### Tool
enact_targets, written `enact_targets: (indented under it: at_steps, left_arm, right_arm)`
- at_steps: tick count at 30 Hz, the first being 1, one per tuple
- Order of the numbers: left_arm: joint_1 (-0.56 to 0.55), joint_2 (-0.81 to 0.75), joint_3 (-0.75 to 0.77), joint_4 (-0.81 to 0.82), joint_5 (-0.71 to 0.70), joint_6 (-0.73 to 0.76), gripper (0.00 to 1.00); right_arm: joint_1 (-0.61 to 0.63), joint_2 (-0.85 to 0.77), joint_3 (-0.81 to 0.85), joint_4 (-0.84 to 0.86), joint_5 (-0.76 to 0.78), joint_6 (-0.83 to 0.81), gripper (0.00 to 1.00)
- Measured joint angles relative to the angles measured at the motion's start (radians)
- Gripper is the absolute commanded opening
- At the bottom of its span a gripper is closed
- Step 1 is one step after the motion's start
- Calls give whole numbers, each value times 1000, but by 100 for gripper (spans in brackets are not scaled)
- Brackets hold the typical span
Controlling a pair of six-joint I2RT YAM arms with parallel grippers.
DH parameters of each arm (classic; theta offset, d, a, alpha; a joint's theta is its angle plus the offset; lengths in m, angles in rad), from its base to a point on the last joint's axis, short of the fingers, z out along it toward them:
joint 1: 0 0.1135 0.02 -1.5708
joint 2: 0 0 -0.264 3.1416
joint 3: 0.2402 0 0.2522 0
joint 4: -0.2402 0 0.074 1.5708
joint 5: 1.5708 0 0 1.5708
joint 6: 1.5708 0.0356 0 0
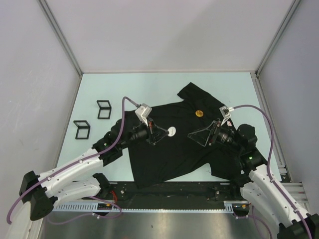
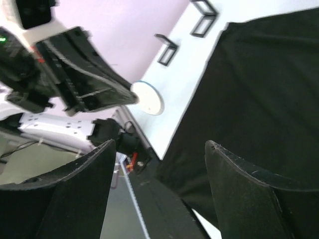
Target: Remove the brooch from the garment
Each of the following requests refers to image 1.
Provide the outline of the white round brooch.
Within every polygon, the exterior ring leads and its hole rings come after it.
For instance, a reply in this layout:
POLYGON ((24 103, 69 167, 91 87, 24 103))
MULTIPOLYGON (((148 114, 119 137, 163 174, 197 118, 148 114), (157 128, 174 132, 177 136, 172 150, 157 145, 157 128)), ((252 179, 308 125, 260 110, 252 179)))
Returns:
POLYGON ((167 131, 169 137, 173 137, 176 134, 176 128, 174 126, 169 127, 167 131))

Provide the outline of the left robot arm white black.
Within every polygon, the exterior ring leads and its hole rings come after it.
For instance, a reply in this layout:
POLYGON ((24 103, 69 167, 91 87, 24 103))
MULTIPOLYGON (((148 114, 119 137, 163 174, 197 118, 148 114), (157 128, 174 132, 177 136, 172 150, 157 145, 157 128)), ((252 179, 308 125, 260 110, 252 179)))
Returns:
POLYGON ((140 142, 153 146, 175 133, 174 127, 161 128, 151 118, 137 125, 120 119, 91 148, 71 162, 40 174, 27 172, 19 196, 23 203, 30 203, 30 220, 40 220, 57 206, 73 200, 107 198, 111 185, 103 173, 94 173, 84 180, 80 177, 122 157, 123 149, 129 146, 140 142))

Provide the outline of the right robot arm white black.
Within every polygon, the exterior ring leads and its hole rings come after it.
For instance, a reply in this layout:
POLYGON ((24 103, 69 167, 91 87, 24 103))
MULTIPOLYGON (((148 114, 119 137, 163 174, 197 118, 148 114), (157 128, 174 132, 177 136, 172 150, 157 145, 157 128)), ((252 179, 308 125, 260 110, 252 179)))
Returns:
POLYGON ((234 179, 230 195, 246 199, 263 216, 278 226, 279 239, 317 239, 319 237, 319 216, 310 214, 288 192, 275 177, 268 162, 256 147, 255 129, 242 124, 236 131, 225 129, 220 121, 213 121, 208 127, 197 129, 188 137, 201 146, 215 143, 234 150, 236 161, 243 175, 234 179))

